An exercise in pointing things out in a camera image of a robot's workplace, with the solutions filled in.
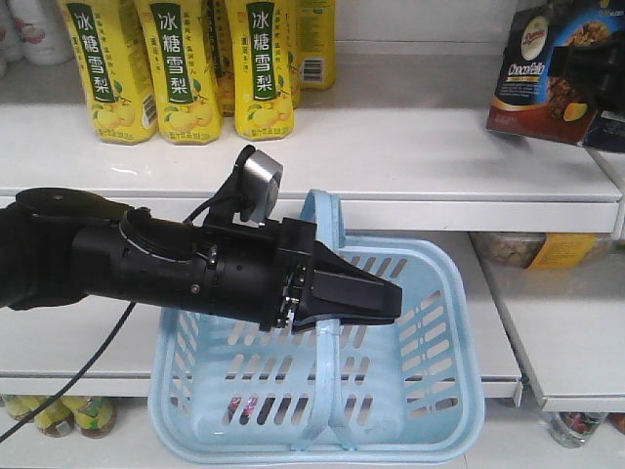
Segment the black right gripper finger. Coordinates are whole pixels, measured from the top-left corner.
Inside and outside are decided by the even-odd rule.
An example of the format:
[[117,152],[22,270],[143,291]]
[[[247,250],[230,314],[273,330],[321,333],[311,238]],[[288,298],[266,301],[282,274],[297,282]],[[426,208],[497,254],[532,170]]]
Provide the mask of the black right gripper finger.
[[624,111],[624,43],[553,49],[550,76],[567,80],[598,108]]

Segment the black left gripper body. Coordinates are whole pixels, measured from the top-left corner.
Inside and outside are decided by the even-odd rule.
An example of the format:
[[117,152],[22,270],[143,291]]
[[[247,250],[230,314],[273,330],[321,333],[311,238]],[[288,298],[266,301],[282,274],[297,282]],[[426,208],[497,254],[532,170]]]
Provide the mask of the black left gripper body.
[[316,224],[285,218],[261,228],[231,225],[216,233],[209,313],[254,322],[263,331],[285,326],[313,269]]

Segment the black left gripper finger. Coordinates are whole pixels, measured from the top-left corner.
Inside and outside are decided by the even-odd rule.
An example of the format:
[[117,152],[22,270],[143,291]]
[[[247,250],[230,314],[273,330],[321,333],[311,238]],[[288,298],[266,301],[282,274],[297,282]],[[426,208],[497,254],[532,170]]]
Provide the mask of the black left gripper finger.
[[305,283],[297,311],[294,333],[315,328],[322,320],[342,325],[389,325],[402,313],[402,288],[356,270],[352,275],[314,270]]
[[339,277],[387,283],[387,281],[381,277],[376,277],[346,261],[321,241],[316,242],[316,268],[322,272]]

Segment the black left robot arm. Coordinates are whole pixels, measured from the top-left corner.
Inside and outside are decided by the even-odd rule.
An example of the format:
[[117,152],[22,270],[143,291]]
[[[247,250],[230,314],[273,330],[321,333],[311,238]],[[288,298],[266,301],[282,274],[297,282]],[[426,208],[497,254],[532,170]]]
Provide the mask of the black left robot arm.
[[14,310],[89,296],[306,331],[321,320],[387,325],[402,291],[334,254],[314,223],[253,228],[210,212],[201,226],[66,188],[17,194],[1,211],[1,303]]

